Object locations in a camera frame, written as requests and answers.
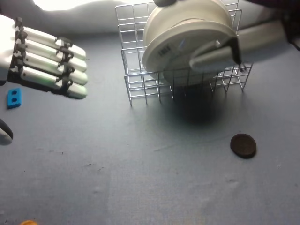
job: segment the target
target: bright light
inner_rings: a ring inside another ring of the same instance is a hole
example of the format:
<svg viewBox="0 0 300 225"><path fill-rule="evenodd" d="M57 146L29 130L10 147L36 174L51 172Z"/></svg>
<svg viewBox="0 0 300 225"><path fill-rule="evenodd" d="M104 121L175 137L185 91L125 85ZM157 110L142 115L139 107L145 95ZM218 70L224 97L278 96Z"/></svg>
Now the bright light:
<svg viewBox="0 0 300 225"><path fill-rule="evenodd" d="M69 10L80 5L99 0L33 0L34 3L45 11Z"/></svg>

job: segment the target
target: white plate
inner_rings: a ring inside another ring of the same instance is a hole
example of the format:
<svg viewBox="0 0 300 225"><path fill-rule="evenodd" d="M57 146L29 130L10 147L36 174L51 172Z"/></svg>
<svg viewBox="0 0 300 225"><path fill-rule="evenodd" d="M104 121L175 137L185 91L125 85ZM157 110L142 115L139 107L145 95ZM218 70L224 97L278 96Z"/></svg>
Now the white plate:
<svg viewBox="0 0 300 225"><path fill-rule="evenodd" d="M156 37L147 47L143 55L143 65L147 72L168 71L188 68L191 54L199 47L212 41L236 37L235 32L228 26L212 21L193 21L182 23L170 28ZM204 80L216 74L204 74ZM177 72L175 85L187 85L186 70ZM168 83L173 83L173 73L164 72ZM202 76L193 76L189 84L202 82Z"/></svg>
<svg viewBox="0 0 300 225"><path fill-rule="evenodd" d="M228 9L220 0L183 0L168 7L157 7L144 28L144 46L182 22L215 21L231 27Z"/></svg>

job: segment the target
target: brown disc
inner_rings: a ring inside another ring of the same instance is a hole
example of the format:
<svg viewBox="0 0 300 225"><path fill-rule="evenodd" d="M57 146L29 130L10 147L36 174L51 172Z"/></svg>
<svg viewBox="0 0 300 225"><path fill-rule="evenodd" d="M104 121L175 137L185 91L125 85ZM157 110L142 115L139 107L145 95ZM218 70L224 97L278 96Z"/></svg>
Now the brown disc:
<svg viewBox="0 0 300 225"><path fill-rule="evenodd" d="M256 154L256 143L253 137L238 134L230 141L231 150L241 158L252 158Z"/></svg>

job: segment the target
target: wire dish rack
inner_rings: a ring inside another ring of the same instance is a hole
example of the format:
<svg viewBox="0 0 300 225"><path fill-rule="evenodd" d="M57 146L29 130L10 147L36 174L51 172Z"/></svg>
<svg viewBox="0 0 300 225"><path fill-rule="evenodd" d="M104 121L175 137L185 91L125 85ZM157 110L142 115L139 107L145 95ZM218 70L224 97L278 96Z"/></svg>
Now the wire dish rack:
<svg viewBox="0 0 300 225"><path fill-rule="evenodd" d="M232 18L232 28L237 32L240 25L242 10L238 9L239 0L223 0L228 8ZM130 105L134 98L144 98L147 103L147 98L150 96L158 96L161 101L162 96L171 95L175 99L176 80L178 74L186 74L185 79L187 84L184 90L190 87L189 81L193 76L202 76L190 69L181 69L174 71L157 71L155 73L148 73L143 67L143 54L146 46L143 46L143 31L144 26L151 12L156 5L153 2L139 3L132 5L122 5L115 8L118 19L118 30L121 40L121 55L125 70L125 85L128 93ZM216 88L223 87L227 92L229 86L237 84L243 91L253 64L246 64L246 70L241 71L239 66L234 66L225 69L214 78L198 85L200 89L210 88L212 95L215 93ZM166 84L164 81L163 73L172 73L173 83Z"/></svg>

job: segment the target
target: blue plastic piece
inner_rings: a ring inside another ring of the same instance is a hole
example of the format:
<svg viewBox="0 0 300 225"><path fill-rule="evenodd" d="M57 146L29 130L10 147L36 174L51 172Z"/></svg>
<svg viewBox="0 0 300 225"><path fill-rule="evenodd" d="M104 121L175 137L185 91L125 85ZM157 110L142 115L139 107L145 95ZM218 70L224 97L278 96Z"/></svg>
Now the blue plastic piece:
<svg viewBox="0 0 300 225"><path fill-rule="evenodd" d="M22 105L22 92L20 88L12 89L7 94L7 107L13 109Z"/></svg>

